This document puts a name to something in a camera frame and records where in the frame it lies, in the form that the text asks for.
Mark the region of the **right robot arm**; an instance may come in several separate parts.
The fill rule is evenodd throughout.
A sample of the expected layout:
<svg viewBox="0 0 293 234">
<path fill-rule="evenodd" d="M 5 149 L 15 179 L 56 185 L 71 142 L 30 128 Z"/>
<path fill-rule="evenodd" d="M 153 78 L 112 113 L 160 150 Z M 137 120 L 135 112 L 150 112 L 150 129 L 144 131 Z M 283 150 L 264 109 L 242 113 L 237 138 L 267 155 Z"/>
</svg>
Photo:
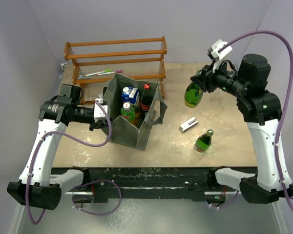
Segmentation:
<svg viewBox="0 0 293 234">
<path fill-rule="evenodd" d="M 227 166 L 212 168 L 207 179 L 213 191 L 224 185 L 241 192 L 248 203 L 269 204 L 279 198 L 293 196 L 293 183 L 285 165 L 281 140 L 276 139 L 281 122 L 281 103 L 278 96 L 266 90 L 271 66 L 262 55 L 246 54 L 239 70 L 227 70 L 233 66 L 225 60 L 213 72 L 213 65 L 205 65 L 190 80 L 204 92 L 217 88 L 237 100 L 252 137 L 257 161 L 257 173 L 247 174 Z"/>
</svg>

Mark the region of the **blue juice carton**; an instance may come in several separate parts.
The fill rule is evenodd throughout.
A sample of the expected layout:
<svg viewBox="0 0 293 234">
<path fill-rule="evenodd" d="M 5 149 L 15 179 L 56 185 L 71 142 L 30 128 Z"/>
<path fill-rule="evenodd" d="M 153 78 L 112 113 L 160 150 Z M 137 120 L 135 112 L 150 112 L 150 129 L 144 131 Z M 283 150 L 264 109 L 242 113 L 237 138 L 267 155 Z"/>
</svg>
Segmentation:
<svg viewBox="0 0 293 234">
<path fill-rule="evenodd" d="M 123 103 L 129 102 L 134 108 L 135 118 L 140 117 L 140 92 L 138 88 L 126 86 L 122 89 L 121 99 Z"/>
</svg>

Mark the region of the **green canvas bag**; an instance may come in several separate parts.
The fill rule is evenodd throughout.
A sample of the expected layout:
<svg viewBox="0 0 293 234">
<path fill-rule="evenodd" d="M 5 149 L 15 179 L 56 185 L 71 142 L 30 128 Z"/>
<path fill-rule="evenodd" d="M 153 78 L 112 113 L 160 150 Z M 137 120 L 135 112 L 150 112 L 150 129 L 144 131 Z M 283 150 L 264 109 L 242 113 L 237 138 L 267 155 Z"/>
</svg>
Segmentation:
<svg viewBox="0 0 293 234">
<path fill-rule="evenodd" d="M 121 116 L 123 102 L 121 100 L 122 89 L 132 86 L 142 91 L 144 84 L 150 84 L 151 106 L 144 119 L 139 119 L 133 125 Z M 110 142 L 144 151 L 153 125 L 162 124 L 167 110 L 162 94 L 160 83 L 146 80 L 134 80 L 121 74 L 114 77 L 105 86 L 103 99 L 107 102 L 110 110 L 112 135 Z"/>
</svg>

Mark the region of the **cola glass bottle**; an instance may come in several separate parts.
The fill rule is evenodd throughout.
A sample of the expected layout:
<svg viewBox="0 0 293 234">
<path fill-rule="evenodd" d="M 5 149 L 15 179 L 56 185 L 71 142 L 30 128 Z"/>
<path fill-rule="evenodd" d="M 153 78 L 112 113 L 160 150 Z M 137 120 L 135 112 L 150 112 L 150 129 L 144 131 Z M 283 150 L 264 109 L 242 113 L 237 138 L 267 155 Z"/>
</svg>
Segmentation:
<svg viewBox="0 0 293 234">
<path fill-rule="evenodd" d="M 151 86 L 148 83 L 144 84 L 144 90 L 140 99 L 141 117 L 144 119 L 150 109 L 153 96 L 151 94 Z"/>
</svg>

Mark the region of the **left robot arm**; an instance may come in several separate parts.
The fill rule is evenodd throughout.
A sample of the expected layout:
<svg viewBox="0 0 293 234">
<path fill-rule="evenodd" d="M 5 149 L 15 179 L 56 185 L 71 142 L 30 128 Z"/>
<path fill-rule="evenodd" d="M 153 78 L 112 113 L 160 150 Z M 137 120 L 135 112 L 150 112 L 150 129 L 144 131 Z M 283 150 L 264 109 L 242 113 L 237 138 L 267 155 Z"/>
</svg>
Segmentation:
<svg viewBox="0 0 293 234">
<path fill-rule="evenodd" d="M 74 189 L 86 191 L 91 180 L 87 168 L 71 167 L 52 179 L 51 170 L 59 142 L 69 123 L 89 124 L 92 131 L 103 125 L 111 126 L 110 108 L 98 98 L 92 108 L 80 106 L 83 90 L 63 84 L 58 95 L 40 107 L 39 124 L 29 160 L 18 181 L 9 182 L 7 192 L 21 205 L 54 210 L 61 196 Z"/>
</svg>

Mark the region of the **orange soda plastic bottle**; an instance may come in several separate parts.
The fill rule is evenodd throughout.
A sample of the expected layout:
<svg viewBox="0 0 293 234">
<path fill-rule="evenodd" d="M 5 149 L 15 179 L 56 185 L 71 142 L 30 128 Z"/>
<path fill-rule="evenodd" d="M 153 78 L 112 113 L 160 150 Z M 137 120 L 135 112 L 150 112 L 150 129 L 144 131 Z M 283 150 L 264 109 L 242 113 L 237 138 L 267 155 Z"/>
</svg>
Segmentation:
<svg viewBox="0 0 293 234">
<path fill-rule="evenodd" d="M 123 107 L 121 108 L 121 115 L 128 122 L 135 125 L 135 111 L 134 108 L 131 106 L 130 102 L 125 102 L 123 104 Z"/>
</svg>

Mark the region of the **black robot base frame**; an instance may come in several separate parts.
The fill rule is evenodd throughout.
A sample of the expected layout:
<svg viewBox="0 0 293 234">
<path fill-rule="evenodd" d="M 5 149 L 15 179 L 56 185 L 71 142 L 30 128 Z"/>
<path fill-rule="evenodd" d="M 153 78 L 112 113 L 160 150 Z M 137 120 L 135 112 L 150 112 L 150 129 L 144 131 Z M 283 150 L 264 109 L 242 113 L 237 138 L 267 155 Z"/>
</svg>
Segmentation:
<svg viewBox="0 0 293 234">
<path fill-rule="evenodd" d="M 221 185 L 208 185 L 208 167 L 92 167 L 89 181 L 94 185 L 69 190 L 72 195 L 93 195 L 97 203 L 110 198 L 189 199 L 205 201 L 212 195 L 234 193 Z"/>
</svg>

